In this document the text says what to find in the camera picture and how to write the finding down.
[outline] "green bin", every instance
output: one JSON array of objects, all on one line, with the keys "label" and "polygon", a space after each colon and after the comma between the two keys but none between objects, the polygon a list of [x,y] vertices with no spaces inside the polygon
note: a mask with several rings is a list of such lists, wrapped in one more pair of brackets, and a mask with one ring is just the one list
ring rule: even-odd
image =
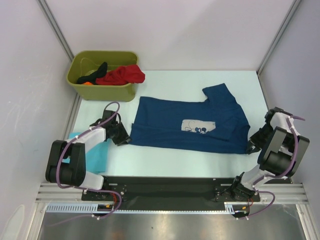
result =
[{"label": "green bin", "polygon": [[81,76],[96,71],[103,63],[108,63],[108,71],[120,66],[137,64],[138,57],[130,51],[82,51],[71,64],[66,80],[85,100],[130,102],[135,98],[136,90],[132,83],[126,85],[83,85],[76,84]]}]

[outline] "reflective surface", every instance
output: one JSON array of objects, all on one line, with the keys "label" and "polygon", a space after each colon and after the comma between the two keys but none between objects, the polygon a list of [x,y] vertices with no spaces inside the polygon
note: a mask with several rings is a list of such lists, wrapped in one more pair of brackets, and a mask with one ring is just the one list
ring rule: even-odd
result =
[{"label": "reflective surface", "polygon": [[[264,206],[253,206],[255,212]],[[248,220],[209,214],[113,214],[99,221],[46,213],[38,240],[305,240],[295,205],[274,205]]]}]

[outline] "white wall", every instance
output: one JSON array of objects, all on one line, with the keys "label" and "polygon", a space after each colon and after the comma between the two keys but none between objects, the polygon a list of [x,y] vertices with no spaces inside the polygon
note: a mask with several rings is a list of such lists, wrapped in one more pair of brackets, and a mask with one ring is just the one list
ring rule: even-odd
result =
[{"label": "white wall", "polygon": [[278,106],[306,118],[298,131],[310,145],[294,176],[303,182],[320,223],[320,1],[302,1],[293,21],[275,49],[261,80],[270,107]]},{"label": "white wall", "polygon": [[47,0],[71,50],[143,70],[257,70],[293,0]]},{"label": "white wall", "polygon": [[22,239],[75,92],[65,81],[70,62],[37,1],[1,1],[0,26],[0,239],[24,205]]}]

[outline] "cartoon print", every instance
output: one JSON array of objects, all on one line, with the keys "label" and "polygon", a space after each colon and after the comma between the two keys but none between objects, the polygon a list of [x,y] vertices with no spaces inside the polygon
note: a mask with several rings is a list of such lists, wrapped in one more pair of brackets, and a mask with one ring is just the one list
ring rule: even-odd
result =
[{"label": "cartoon print", "polygon": [[194,119],[182,120],[181,130],[192,133],[206,134],[216,128],[214,121],[201,121]]}]

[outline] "red garment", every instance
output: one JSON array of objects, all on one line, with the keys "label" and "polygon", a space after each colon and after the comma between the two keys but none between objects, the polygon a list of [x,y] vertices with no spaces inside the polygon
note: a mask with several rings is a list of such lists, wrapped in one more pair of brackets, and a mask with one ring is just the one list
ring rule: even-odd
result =
[{"label": "red garment", "polygon": [[125,85],[127,83],[141,84],[145,74],[138,65],[119,66],[116,70],[109,71],[104,77],[97,78],[98,85]]}]

